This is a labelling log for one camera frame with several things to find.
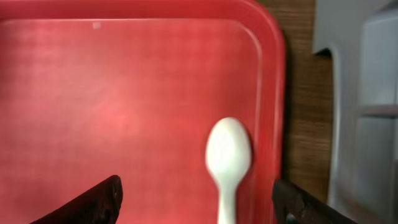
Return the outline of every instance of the red plastic surface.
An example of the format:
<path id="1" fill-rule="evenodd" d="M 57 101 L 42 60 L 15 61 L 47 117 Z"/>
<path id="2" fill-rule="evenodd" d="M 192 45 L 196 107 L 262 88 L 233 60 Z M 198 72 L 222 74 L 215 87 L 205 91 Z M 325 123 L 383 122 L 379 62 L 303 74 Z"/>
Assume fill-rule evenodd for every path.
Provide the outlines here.
<path id="1" fill-rule="evenodd" d="M 275 222 L 284 42 L 256 3 L 3 0 L 0 18 L 0 223 L 112 174 L 120 224 L 216 223 L 205 145 L 227 116 L 254 146 L 238 223 Z"/>

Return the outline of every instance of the white plastic spoon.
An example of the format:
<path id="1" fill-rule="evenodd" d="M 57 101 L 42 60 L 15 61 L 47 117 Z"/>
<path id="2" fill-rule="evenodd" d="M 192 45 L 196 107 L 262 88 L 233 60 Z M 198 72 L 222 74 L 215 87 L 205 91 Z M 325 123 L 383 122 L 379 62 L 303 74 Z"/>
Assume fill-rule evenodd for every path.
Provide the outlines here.
<path id="1" fill-rule="evenodd" d="M 251 163 L 248 135 L 235 118 L 224 118 L 211 130 L 206 148 L 206 166 L 217 184 L 218 224 L 236 223 L 236 189 Z"/>

